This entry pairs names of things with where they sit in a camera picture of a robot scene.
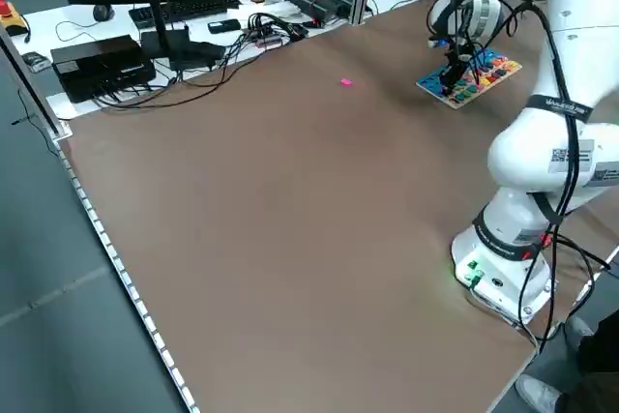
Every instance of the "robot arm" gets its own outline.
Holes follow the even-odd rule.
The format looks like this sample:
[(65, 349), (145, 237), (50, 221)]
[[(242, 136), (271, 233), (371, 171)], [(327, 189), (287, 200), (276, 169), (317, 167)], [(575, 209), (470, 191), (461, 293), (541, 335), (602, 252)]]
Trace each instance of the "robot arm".
[[(502, 23), (501, 15), (492, 13), (500, 11), (493, 1), (483, 5), (478, 0), (438, 0), (428, 13), (432, 39), (450, 45), (450, 70), (466, 69), (469, 57), (460, 48), (465, 44), (460, 41), (464, 33), (477, 34), (476, 40), (483, 42)], [(548, 266), (542, 259), (532, 266), (531, 258), (551, 223), (539, 195), (553, 213), (566, 185), (565, 111), (575, 110), (579, 145), (579, 175), (567, 211), (619, 185), (619, 127), (587, 122), (596, 105), (619, 87), (619, 4), (616, 0), (547, 0), (546, 17), (570, 100), (560, 98), (546, 43), (529, 101), (489, 150), (488, 168), (500, 189), (452, 244), (458, 280), (470, 286), (474, 269), (476, 294), (516, 325), (530, 321), (550, 297)]]
[(428, 12), (430, 39), (449, 44), (448, 68), (441, 75), (446, 95), (466, 72), (477, 44), (485, 44), (498, 34), (505, 19), (502, 7), (500, 0), (437, 0)]

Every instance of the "gray floor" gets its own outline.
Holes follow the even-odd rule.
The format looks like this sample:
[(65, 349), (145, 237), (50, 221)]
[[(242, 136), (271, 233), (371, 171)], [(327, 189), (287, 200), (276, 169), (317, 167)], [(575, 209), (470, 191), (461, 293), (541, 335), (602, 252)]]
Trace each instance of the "gray floor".
[(0, 70), (0, 411), (186, 411)]
[[(614, 268), (616, 274), (619, 266), (614, 265)], [(619, 280), (609, 275), (602, 275), (596, 283), (593, 296), (578, 312), (578, 316), (595, 330), (602, 319), (618, 309)], [(563, 333), (559, 333), (552, 340), (544, 353), (525, 372), (547, 382), (561, 392), (569, 392), (580, 378), (574, 353), (567, 347)], [(533, 411), (522, 402), (514, 388), (494, 409), (494, 413), (533, 413)]]

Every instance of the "table surface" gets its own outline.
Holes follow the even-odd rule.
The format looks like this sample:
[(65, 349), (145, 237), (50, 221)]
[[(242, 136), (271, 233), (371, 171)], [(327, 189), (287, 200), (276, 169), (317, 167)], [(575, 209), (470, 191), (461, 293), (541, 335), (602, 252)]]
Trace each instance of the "table surface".
[[(384, 13), (390, 10), (395, 4), (401, 3), (401, 5), (403, 5), (408, 1), (411, 0), (368, 0), (368, 4), (373, 9), (377, 7), (380, 13)], [(239, 32), (213, 35), (208, 31), (207, 24), (212, 21), (219, 21), (229, 18), (237, 18), (242, 24), (244, 24), (250, 14), (255, 12), (273, 13), (275, 15), (285, 17), (285, 19), (291, 21), (303, 21), (309, 19), (304, 15), (298, 14), (298, 9), (292, 4), (283, 2), (282, 0), (267, 0), (265, 4), (261, 5), (253, 4), (250, 0), (241, 0), (241, 2), (243, 2), (243, 5), (239, 10), (228, 10), (226, 14), (212, 15), (187, 21), (186, 23), (190, 27), (191, 40), (197, 42), (209, 42), (212, 44), (230, 45), (237, 39), (240, 34)], [(128, 11), (131, 8), (133, 8), (133, 5), (116, 5), (114, 6), (116, 15), (112, 20), (96, 24), (90, 28), (81, 28), (70, 23), (63, 23), (58, 28), (58, 34), (62, 39), (66, 40), (73, 38), (78, 36), (80, 33), (88, 33), (88, 35), (92, 36), (91, 38), (84, 34), (68, 42), (63, 42), (59, 39), (56, 35), (55, 26), (62, 21), (72, 21), (77, 25), (93, 24), (94, 20), (92, 17), (92, 6), (72, 5), (29, 14), (26, 15), (26, 18), (33, 29), (33, 35), (30, 43), (26, 44), (24, 42), (24, 37), (14, 38), (14, 43), (20, 54), (30, 51), (37, 51), (41, 55), (51, 58), (50, 51), (54, 48), (92, 42), (93, 38), (96, 40), (102, 40), (129, 34), (133, 39), (139, 41), (139, 31), (135, 28), (128, 14)], [(309, 33), (311, 36), (315, 36), (317, 34), (324, 33), (325, 31), (337, 28), (342, 24), (345, 24), (345, 21), (336, 23), (333, 26), (328, 26), (325, 29), (309, 30)], [(261, 51), (261, 49), (253, 45), (249, 46), (239, 55), (239, 61), (251, 58), (261, 53)], [(156, 68), (158, 70), (157, 77), (153, 79), (150, 84), (165, 85), (167, 83), (167, 77), (165, 76), (172, 76), (173, 72), (167, 68), (168, 62), (166, 59), (158, 60), (158, 62), (159, 63), (156, 63)], [(207, 70), (204, 70), (194, 73), (186, 73), (186, 77), (191, 78), (207, 72)], [(130, 99), (132, 96), (134, 96), (132, 93), (121, 93), (120, 95), (120, 97), (124, 100)], [(100, 109), (100, 106), (92, 101), (73, 104), (69, 102), (69, 99), (65, 93), (48, 95), (47, 98), (57, 116), (64, 119), (71, 119), (77, 115)]]
[[(192, 104), (72, 122), (63, 147), (202, 411), (480, 412), (531, 354), (467, 302), (449, 245), (496, 190), (487, 147), (541, 28), (499, 38), (524, 68), (455, 111), (415, 85), (443, 60), (428, 6), (269, 52)], [(564, 233), (608, 255), (606, 220), (594, 203)], [(558, 276), (565, 314), (584, 276), (565, 255)]]

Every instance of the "phone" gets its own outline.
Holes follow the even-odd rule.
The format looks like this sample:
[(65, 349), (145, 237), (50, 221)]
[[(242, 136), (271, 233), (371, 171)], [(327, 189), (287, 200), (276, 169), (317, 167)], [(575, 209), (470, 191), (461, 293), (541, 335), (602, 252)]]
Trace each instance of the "phone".
[(228, 33), (230, 31), (238, 31), (239, 29), (241, 29), (241, 23), (239, 23), (238, 19), (225, 19), (224, 21), (209, 23), (211, 34)]

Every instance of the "label sticker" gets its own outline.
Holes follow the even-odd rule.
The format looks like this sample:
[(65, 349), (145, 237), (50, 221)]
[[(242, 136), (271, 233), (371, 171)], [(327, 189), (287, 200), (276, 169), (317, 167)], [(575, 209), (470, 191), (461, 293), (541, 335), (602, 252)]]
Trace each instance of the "label sticker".
[[(589, 171), (593, 161), (593, 139), (580, 140), (580, 172)], [(552, 149), (548, 173), (568, 172), (568, 149)]]
[(539, 244), (543, 234), (543, 230), (538, 231), (534, 229), (521, 229), (516, 238), (514, 239), (514, 244)]
[(591, 181), (585, 188), (605, 188), (619, 185), (619, 162), (600, 162), (596, 164)]

